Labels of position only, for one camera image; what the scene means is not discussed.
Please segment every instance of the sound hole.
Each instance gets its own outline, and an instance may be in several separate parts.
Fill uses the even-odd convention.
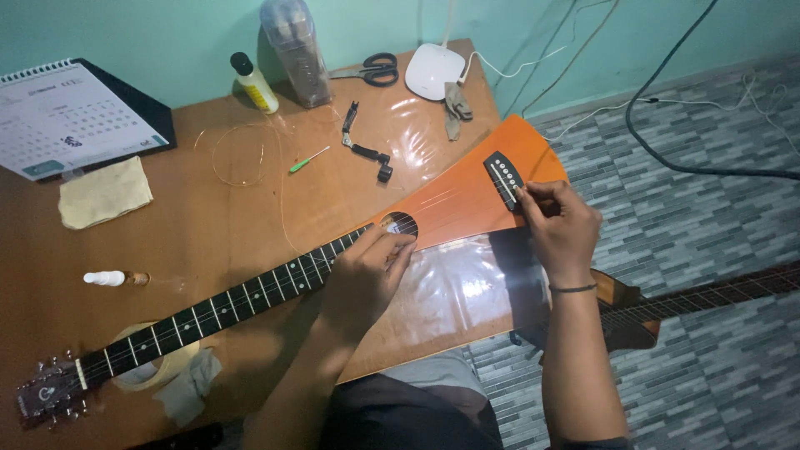
[[[419,235],[419,228],[414,218],[405,212],[391,212],[381,219],[381,227],[389,233]]]

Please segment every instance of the plastic bottle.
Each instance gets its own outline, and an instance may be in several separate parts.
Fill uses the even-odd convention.
[[[146,286],[150,282],[150,274],[128,271],[90,272],[83,276],[83,281],[101,286]]]
[[[236,79],[245,88],[245,92],[253,100],[255,106],[261,111],[272,114],[278,110],[278,97],[272,92],[270,85],[264,79],[264,75],[256,67],[247,55],[241,51],[230,56],[230,65],[236,70]]]
[[[261,26],[283,63],[300,104],[313,108],[330,102],[330,77],[308,5],[303,0],[265,0],[261,5]]]

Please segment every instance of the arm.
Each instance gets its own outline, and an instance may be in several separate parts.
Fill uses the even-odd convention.
[[[602,217],[564,182],[527,183],[517,196],[534,236],[536,254],[550,286],[594,284],[589,266]],[[545,217],[537,202],[553,201],[558,215]],[[625,412],[602,335],[595,291],[554,293],[542,368],[542,399],[554,448],[563,440],[626,436]]]
[[[242,448],[316,448],[336,380],[408,268],[414,237],[372,227],[337,259],[322,311],[289,370],[245,430]]]

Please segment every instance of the tiled floor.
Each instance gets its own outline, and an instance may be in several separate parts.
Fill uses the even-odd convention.
[[[756,70],[762,108],[800,146],[800,58]],[[741,73],[660,98],[733,105]],[[557,135],[582,115],[538,125]],[[800,171],[800,156],[749,102],[726,112],[658,103],[634,109],[639,133],[676,163]],[[656,295],[800,259],[800,183],[679,174],[658,164],[604,112],[554,143],[575,189],[606,220],[594,266]],[[640,450],[800,448],[800,293],[669,319],[658,346],[612,364]],[[541,368],[529,344],[496,336],[464,347],[498,415],[508,450],[548,445]]]

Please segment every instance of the calendar spiral binding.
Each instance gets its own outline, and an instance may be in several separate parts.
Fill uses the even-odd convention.
[[[53,70],[63,69],[65,67],[77,64],[73,62],[72,58],[62,59],[61,61],[51,62],[49,64],[42,64],[41,66],[31,67],[30,69],[20,70],[0,76],[0,86],[7,83],[20,82],[27,79],[37,78],[45,74],[50,74]]]

